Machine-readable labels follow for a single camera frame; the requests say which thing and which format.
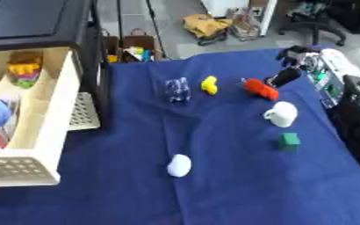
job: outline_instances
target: black wheel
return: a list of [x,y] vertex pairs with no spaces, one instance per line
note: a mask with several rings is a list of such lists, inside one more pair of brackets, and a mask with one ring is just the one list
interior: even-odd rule
[[335,43],[339,47],[345,46],[345,40],[339,40],[337,43]]
[[208,46],[210,43],[211,43],[211,41],[208,41],[208,40],[200,40],[200,41],[198,41],[198,45],[201,46],[201,47]]
[[222,33],[219,37],[219,41],[224,41],[227,40],[227,34],[226,33]]

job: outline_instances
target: white ball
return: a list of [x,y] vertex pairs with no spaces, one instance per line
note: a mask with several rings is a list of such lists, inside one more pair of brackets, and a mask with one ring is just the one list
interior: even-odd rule
[[184,177],[191,170],[191,160],[185,155],[175,155],[168,165],[168,173],[177,178]]

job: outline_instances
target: bag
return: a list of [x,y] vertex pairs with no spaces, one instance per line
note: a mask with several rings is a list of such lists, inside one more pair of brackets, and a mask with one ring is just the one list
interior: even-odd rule
[[242,8],[228,14],[233,20],[229,31],[239,41],[255,40],[259,37],[261,23],[253,16],[252,11]]
[[[130,47],[141,47],[150,51],[153,54],[155,61],[160,61],[162,59],[162,53],[155,48],[155,38],[148,35],[140,28],[133,29],[130,35],[124,37],[124,49]],[[129,53],[122,52],[121,62],[138,62],[137,59],[132,58],[133,57]]]
[[226,30],[232,24],[232,19],[215,19],[205,14],[194,14],[184,18],[183,22],[184,28],[200,39]]

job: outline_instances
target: cardboard box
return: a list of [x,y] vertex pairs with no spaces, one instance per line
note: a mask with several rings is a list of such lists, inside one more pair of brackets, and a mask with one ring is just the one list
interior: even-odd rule
[[248,7],[266,7],[269,0],[249,0]]

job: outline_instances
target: chair leg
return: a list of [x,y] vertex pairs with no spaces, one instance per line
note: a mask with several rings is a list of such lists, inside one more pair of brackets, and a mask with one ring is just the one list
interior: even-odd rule
[[340,30],[324,24],[324,23],[318,23],[318,22],[296,22],[296,23],[290,23],[290,24],[286,24],[283,25],[279,30],[278,33],[280,35],[284,35],[285,31],[289,31],[289,30],[296,30],[299,28],[311,28],[313,31],[313,44],[317,45],[319,42],[319,31],[325,31],[325,32],[329,32],[329,33],[333,33],[335,35],[337,35],[340,40],[336,43],[338,46],[344,46],[345,45],[345,40],[347,39],[345,34],[342,33]]
[[281,26],[278,30],[278,34],[284,35],[285,31],[296,30],[299,28],[311,28],[315,25],[314,22],[295,22]]
[[323,24],[323,23],[319,23],[318,24],[318,28],[321,31],[325,31],[325,32],[329,32],[329,33],[333,33],[336,36],[338,36],[340,38],[339,41],[337,41],[337,45],[338,46],[344,46],[345,45],[345,40],[347,39],[347,37],[345,36],[345,34],[343,32],[341,32],[340,30],[332,27],[331,25],[327,25],[327,24]]
[[320,28],[318,24],[313,26],[313,45],[316,46],[320,43]]

